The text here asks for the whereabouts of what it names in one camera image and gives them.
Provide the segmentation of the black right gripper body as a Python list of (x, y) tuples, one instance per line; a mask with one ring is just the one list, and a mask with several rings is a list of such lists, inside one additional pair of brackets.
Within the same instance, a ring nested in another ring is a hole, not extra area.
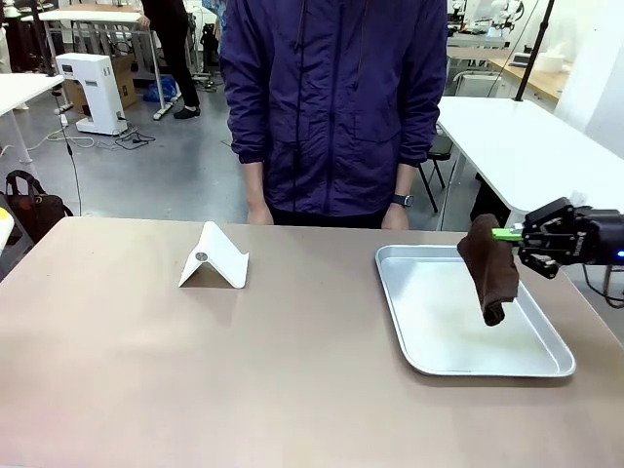
[(575, 210), (575, 263), (624, 266), (624, 214), (618, 210)]

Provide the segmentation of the wooden top table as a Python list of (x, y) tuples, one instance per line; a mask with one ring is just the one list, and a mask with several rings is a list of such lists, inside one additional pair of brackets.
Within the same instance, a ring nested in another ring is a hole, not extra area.
[[(526, 71), (524, 68), (512, 66), (504, 58), (489, 58), (487, 62), (496, 72), (500, 72), (505, 79), (511, 81), (517, 87), (520, 86)], [(569, 72), (565, 70), (556, 73), (532, 71), (528, 78), (526, 89), (532, 90), (552, 102), (558, 102), (565, 89), (568, 77)]]

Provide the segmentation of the dark brown leather bag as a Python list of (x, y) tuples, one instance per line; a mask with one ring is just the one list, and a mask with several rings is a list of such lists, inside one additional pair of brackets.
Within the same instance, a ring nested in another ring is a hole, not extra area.
[(8, 173), (6, 190), (2, 193), (6, 203), (34, 244), (64, 217), (73, 216), (59, 196), (48, 194), (40, 181), (26, 171)]

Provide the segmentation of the white table with pole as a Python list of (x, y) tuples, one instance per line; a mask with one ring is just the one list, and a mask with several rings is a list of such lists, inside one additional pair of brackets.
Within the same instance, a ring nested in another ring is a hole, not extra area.
[(8, 143), (13, 147), (22, 164), (30, 164), (32, 159), (23, 140), (14, 110), (19, 104), (44, 94), (62, 82), (61, 75), (0, 73), (0, 143)]

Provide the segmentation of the black trousers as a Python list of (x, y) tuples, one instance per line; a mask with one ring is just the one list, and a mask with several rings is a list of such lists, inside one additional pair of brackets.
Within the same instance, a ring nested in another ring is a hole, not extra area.
[(373, 214), (330, 216), (269, 209), (275, 225), (325, 228), (380, 229), (385, 211)]

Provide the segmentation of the large white side table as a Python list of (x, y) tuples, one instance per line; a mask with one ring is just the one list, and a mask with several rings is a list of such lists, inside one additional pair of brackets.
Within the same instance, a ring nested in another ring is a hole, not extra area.
[(443, 97), (438, 123), (510, 210), (507, 227), (561, 197), (624, 214), (624, 160), (533, 102)]

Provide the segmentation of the black slanted pole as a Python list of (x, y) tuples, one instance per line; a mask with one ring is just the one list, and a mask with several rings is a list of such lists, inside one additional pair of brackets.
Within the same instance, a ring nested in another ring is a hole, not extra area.
[(535, 65), (535, 62), (536, 62), (539, 50), (541, 48), (544, 36), (545, 36), (546, 31), (547, 31), (548, 26), (549, 26), (549, 21), (550, 21), (551, 15), (552, 15), (552, 11), (554, 9), (555, 1), (556, 0), (548, 0), (548, 3), (547, 3), (547, 6), (546, 6), (546, 9), (545, 9), (542, 21), (541, 21), (541, 23), (539, 25), (539, 29), (538, 29), (538, 32), (537, 32), (537, 36), (536, 36), (535, 42), (533, 44), (531, 53), (529, 55), (529, 59), (528, 59), (528, 63), (527, 63), (524, 75), (523, 75), (521, 83), (520, 83), (520, 85), (518, 87), (517, 93), (516, 93), (516, 95), (513, 98), (513, 101), (520, 102), (520, 101), (523, 100), (523, 96), (524, 96), (524, 93), (525, 93), (525, 90), (526, 90), (526, 87), (527, 87), (527, 84), (528, 84), (528, 81), (529, 81), (529, 78), (530, 78), (530, 74), (531, 74), (531, 72), (532, 72), (532, 70), (534, 68), (534, 65)]

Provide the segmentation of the brown cardboard box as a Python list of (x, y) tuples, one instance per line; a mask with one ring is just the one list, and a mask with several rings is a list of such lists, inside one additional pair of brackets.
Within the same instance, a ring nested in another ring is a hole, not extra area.
[[(124, 109), (131, 107), (137, 102), (137, 93), (132, 73), (133, 62), (134, 60), (130, 56), (111, 59), (117, 90)], [(64, 88), (68, 99), (73, 103), (74, 109), (80, 114), (90, 116), (91, 110), (82, 85), (76, 81), (66, 80)]]

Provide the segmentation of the white box on wooden table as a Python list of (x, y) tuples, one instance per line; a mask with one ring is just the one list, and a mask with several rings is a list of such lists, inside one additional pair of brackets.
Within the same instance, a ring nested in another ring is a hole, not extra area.
[(559, 73), (562, 71), (566, 61), (565, 55), (562, 53), (561, 44), (540, 52), (535, 60), (534, 69), (544, 73)]

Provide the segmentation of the dark brown cloth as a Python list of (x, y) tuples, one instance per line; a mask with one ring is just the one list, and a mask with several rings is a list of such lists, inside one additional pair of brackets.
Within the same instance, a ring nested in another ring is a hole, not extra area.
[(516, 299), (520, 283), (512, 246), (493, 238), (492, 230), (498, 227), (493, 214), (481, 214), (457, 245), (473, 279), (488, 327), (495, 327), (505, 319), (503, 304)]

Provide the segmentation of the white floor machine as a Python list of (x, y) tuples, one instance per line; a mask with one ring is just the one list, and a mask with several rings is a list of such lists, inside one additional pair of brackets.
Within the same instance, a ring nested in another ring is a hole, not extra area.
[(76, 122), (81, 133), (118, 137), (128, 129), (109, 56), (66, 53), (56, 56), (59, 74), (78, 82), (90, 116)]

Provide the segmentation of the grey background workbench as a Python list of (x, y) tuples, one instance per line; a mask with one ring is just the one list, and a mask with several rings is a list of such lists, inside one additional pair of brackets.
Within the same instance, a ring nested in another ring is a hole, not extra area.
[(508, 57), (510, 42), (486, 35), (455, 34), (447, 42), (447, 82), (445, 96), (453, 96), (458, 83), (455, 77), (463, 72), (489, 70), (489, 59)]

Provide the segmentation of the person in navy jacket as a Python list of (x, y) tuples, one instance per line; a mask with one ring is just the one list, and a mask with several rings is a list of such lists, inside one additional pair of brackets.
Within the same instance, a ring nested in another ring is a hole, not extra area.
[(427, 157), (447, 78), (445, 0), (228, 0), (232, 150), (267, 206), (383, 212)]

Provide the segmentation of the white background desk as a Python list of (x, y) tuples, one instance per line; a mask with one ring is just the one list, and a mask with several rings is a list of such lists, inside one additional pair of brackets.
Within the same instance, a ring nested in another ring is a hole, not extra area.
[(57, 53), (52, 39), (52, 31), (59, 31), (59, 28), (52, 28), (50, 26), (50, 23), (53, 21), (69, 21), (70, 23), (74, 23), (75, 26), (69, 27), (69, 30), (78, 33), (83, 31), (81, 24), (85, 24), (87, 26), (86, 31), (89, 32), (92, 41), (95, 41), (96, 37), (99, 39), (101, 34), (105, 37), (113, 36), (117, 38), (118, 32), (122, 32), (124, 35), (130, 34), (131, 36), (146, 36), (149, 43), (154, 80), (157, 86), (160, 103), (160, 108), (154, 113), (153, 119), (155, 121), (160, 121), (171, 110), (180, 97), (180, 93), (177, 90), (176, 95), (171, 101), (165, 100), (155, 44), (155, 34), (143, 24), (141, 18), (142, 13), (128, 5), (116, 7), (113, 5), (100, 4), (83, 4), (76, 5), (75, 7), (60, 8), (41, 13), (38, 17), (43, 23), (53, 58), (57, 56)]

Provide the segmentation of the blue plastic bag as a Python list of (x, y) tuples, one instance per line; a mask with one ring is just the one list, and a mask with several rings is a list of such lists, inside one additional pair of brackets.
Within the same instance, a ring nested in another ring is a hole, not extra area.
[[(171, 101), (177, 94), (176, 81), (171, 76), (164, 76), (161, 78), (161, 88), (164, 102)], [(147, 102), (160, 102), (160, 95), (156, 82), (152, 82), (143, 90), (142, 99)]]

